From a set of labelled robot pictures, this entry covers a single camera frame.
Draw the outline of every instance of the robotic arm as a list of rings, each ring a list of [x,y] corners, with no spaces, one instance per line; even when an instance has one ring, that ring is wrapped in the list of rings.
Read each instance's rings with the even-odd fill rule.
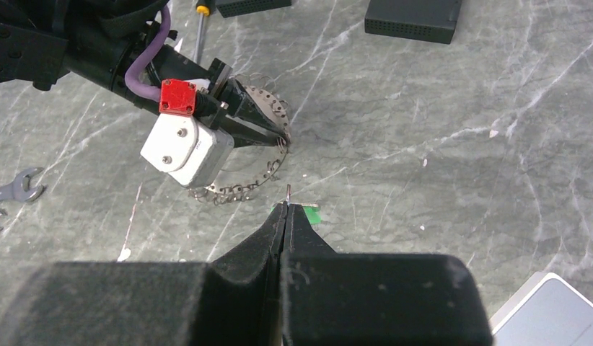
[[[193,189],[213,182],[233,148],[289,146],[290,138],[277,109],[219,59],[205,69],[162,45],[145,63],[159,98],[129,87],[128,70],[162,34],[154,18],[168,2],[0,0],[0,83],[31,81],[45,92],[73,72],[159,115],[141,155]]]

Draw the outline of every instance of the red component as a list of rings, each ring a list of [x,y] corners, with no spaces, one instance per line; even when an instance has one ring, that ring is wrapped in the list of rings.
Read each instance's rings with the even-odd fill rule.
[[[190,117],[195,112],[196,94],[195,84],[165,79],[161,84],[159,112]]]

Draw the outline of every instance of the white debris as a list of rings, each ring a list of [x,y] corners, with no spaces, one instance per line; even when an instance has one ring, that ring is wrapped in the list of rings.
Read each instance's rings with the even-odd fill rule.
[[[518,121],[518,119],[516,118],[515,121],[513,123],[511,123],[511,125],[509,125],[509,127],[507,128],[507,132],[506,132],[507,138],[511,138],[511,136],[513,135],[513,131],[515,131],[515,127],[517,126],[517,121]]]
[[[180,50],[182,50],[182,42],[184,42],[184,38],[180,38],[180,40],[177,42],[177,45],[175,45],[173,50],[175,50],[176,52],[179,53]]]
[[[126,249],[123,248],[120,251],[120,256],[118,256],[118,259],[116,260],[116,262],[124,262],[126,261],[126,259],[128,259],[131,256],[131,249]]]

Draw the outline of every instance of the screw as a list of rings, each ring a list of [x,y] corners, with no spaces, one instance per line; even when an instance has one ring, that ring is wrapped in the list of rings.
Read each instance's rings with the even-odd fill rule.
[[[8,56],[12,59],[20,59],[22,57],[22,53],[19,51],[9,52]]]
[[[8,38],[10,36],[10,32],[8,29],[0,28],[0,38]]]

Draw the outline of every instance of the cable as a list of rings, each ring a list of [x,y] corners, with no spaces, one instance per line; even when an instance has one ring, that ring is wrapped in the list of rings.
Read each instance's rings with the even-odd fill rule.
[[[146,69],[146,66],[158,54],[169,36],[171,29],[171,14],[167,6],[161,9],[161,26],[159,33],[152,40],[144,52],[135,59],[125,74],[125,84],[135,95],[144,99],[151,99],[160,102],[161,89],[155,86],[141,83],[139,75]]]
[[[144,47],[148,47],[152,40],[157,36],[159,32],[160,24],[157,22],[153,22],[150,25],[150,29],[148,30],[148,34],[146,35],[146,45]],[[148,73],[148,77],[150,78],[150,82],[152,85],[156,87],[161,87],[161,77],[157,71],[157,67],[154,65],[154,59],[150,61],[148,66],[146,67],[146,72]]]

